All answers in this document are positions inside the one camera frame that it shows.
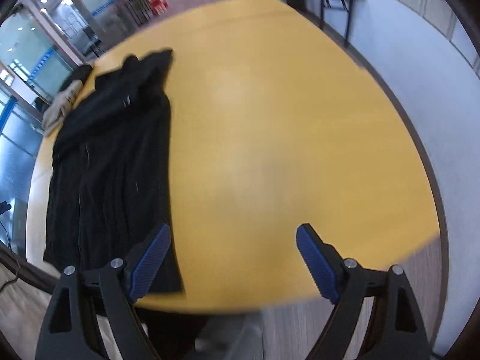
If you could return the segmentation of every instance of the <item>metal screw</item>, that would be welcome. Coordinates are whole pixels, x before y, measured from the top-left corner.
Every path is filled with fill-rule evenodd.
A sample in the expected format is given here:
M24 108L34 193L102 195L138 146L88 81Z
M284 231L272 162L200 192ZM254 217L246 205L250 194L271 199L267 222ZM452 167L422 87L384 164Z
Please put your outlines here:
M69 265L63 270L63 273L66 274L67 276L72 275L75 272L75 267L72 265Z
M343 263L347 268L353 269L357 266L357 262L354 259L344 259Z
M403 273L403 268L399 265L394 265L392 267L392 271L393 273L395 273L396 275L401 275Z
M113 259L110 261L110 266L112 268L120 268L123 265L123 259Z

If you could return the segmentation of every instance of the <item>white wall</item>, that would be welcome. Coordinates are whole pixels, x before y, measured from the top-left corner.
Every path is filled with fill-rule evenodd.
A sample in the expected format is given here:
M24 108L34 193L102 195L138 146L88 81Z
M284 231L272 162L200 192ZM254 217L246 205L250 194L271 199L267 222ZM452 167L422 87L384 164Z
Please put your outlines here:
M326 10L325 20L344 33L346 13ZM469 48L465 35L454 37L458 47ZM443 355L480 295L480 80L446 37L397 0L358 0L350 40L402 103L438 180L450 254L434 346Z
M10 89L14 97L21 98L28 104L33 104L37 98L37 94L20 77L15 77Z

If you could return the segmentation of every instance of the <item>blue stripe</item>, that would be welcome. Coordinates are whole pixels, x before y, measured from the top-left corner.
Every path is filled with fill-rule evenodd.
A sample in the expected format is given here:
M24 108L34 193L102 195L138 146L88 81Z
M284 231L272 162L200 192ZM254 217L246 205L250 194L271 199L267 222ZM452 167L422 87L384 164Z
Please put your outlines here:
M11 112L14 110L16 103L17 103L17 99L15 99L13 96L7 100L7 103L0 114L0 133L3 132L3 129L7 124L8 117L10 116Z
M27 84L31 84L33 82L33 80L38 76L38 74L40 73L40 70L42 69L42 67L44 66L44 64L50 59L50 57L55 53L55 50L53 49L53 47L51 47L50 49L48 49L45 54L40 58L40 60L37 62L37 64L35 65L34 69L32 70L32 72L30 73L30 75L28 76L28 80L27 80Z
M144 297L150 289L153 279L167 255L171 242L170 226L164 224L130 275L128 296L132 302Z
M110 0L109 2L105 3L104 5L100 5L100 7L96 8L92 11L92 16L98 15L100 12L103 12L108 7L111 7L112 5L114 5L114 3L115 3L115 0Z

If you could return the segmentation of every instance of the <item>blue gripper pad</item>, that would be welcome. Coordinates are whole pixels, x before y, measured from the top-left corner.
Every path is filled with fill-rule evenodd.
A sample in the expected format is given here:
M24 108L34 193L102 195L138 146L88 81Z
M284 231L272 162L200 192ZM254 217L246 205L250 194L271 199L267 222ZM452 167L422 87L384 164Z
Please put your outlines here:
M170 227L164 224L131 273L128 296L132 302L136 302L148 292L170 247L171 240Z
M335 273L306 225L301 225L297 229L297 248L321 295L329 299L332 304L336 304L339 294Z

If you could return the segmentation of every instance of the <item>blue sign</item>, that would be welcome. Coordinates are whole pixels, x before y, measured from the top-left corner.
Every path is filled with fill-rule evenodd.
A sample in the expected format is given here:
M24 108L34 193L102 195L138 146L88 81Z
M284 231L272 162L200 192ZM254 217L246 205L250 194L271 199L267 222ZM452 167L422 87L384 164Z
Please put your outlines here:
M32 70L32 73L30 73L30 75L28 76L28 81L27 81L27 84L31 84L33 82L33 80L35 79L35 77L38 76L38 74L40 73L40 70L42 69L42 67L44 66L44 64L50 59L50 57L55 53L55 50L52 48L50 48L49 50L47 50L45 52L45 54L43 55L43 57L40 58L39 62L37 63L37 65L34 67L34 69Z
M15 104L17 103L17 99L15 99L13 96L7 100L7 103L5 107L2 109L2 112L0 112L0 133L3 131L5 128L5 125L7 124L8 117L14 110Z
M115 0L110 0L109 2L105 3L104 5L100 5L100 7L96 8L95 10L92 11L92 16L98 15L100 12L104 11L109 6L114 5L114 3L115 3Z

